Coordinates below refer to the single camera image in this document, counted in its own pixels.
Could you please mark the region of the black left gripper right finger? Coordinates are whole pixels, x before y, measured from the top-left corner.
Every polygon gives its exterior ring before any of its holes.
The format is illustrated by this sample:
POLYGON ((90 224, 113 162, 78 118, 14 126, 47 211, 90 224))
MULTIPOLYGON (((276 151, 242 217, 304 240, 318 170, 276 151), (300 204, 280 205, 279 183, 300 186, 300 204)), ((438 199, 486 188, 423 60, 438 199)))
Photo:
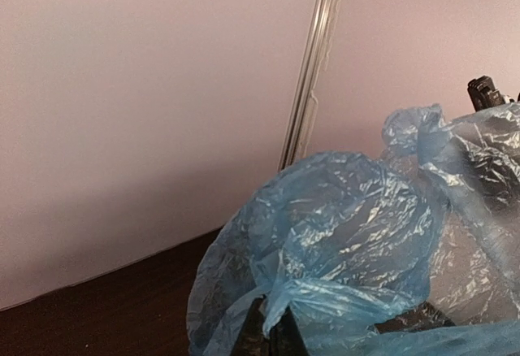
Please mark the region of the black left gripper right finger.
POLYGON ((290 310, 286 310, 279 322, 270 330, 270 355, 309 355, 296 320, 290 310))

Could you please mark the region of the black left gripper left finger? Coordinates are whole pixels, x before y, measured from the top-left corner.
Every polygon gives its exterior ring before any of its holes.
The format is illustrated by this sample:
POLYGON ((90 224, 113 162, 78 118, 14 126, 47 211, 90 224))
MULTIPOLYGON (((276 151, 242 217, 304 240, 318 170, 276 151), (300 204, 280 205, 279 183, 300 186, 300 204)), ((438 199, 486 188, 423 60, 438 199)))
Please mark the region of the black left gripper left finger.
POLYGON ((265 320, 264 302, 266 297, 255 298, 245 316, 245 321, 230 353, 231 356, 268 356, 269 340, 264 337, 262 326, 265 320))

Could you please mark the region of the blue plastic trash bag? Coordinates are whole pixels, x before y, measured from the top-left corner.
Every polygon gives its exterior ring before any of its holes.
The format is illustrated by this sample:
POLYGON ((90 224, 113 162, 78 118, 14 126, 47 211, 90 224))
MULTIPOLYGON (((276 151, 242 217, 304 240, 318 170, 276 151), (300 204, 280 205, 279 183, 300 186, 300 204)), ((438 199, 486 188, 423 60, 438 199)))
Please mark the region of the blue plastic trash bag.
POLYGON ((249 308, 310 355, 519 352, 519 106, 395 111, 379 158, 327 152, 226 223, 188 299, 188 351, 229 355, 249 308))

